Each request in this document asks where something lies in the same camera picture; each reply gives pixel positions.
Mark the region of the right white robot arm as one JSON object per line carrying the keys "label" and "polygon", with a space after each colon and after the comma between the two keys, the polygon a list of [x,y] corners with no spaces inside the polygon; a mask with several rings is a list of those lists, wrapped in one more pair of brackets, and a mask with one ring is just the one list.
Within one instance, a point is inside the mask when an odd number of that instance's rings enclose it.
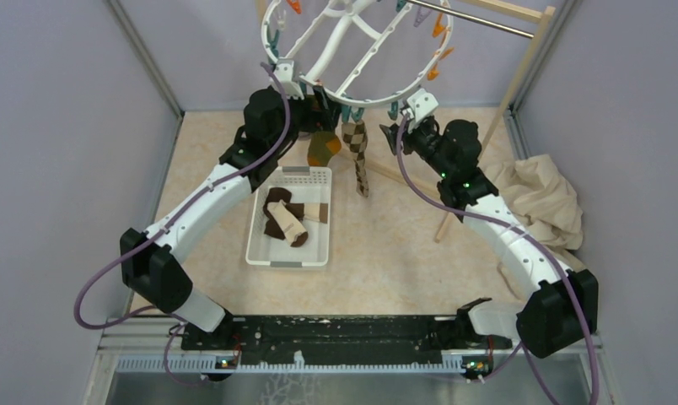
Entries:
{"label": "right white robot arm", "polygon": [[539,359],[594,334],[599,284],[588,270],[574,271],[557,259],[513,215],[498,189],[478,166],[478,126],[450,121],[443,132],[433,117],[408,131],[380,128],[397,158],[417,154],[438,175],[439,201],[425,200],[454,214],[481,236],[507,270],[523,305],[477,300],[463,311],[456,336],[477,348],[489,335],[519,340]]}

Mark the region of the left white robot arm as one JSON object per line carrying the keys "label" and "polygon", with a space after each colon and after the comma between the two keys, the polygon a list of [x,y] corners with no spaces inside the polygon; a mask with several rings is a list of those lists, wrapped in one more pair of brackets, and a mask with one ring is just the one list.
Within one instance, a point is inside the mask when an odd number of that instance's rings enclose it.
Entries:
{"label": "left white robot arm", "polygon": [[231,208],[255,192],[303,132],[335,129],[341,107],[319,86],[303,98],[267,87],[254,92],[243,124],[206,180],[168,215],[120,238],[121,280],[165,314],[201,330],[212,348],[228,347],[232,315],[196,288],[182,267],[196,243]]}

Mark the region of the white round clip hanger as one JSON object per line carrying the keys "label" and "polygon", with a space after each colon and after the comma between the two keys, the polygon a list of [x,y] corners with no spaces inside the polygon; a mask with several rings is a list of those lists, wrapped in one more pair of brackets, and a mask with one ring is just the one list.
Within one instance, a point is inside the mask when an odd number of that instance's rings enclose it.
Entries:
{"label": "white round clip hanger", "polygon": [[320,86],[357,108],[405,100],[439,76],[455,24],[408,1],[265,1],[261,44],[273,71],[293,59],[304,96]]}

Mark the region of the brown checkered sock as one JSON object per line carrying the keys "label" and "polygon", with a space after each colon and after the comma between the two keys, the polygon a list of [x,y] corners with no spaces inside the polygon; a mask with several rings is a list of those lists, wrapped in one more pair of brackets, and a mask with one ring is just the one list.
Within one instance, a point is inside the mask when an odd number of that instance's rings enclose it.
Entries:
{"label": "brown checkered sock", "polygon": [[368,146],[368,135],[365,123],[342,123],[342,140],[347,145],[355,167],[357,193],[362,197],[369,197],[369,180],[366,171],[365,151]]}

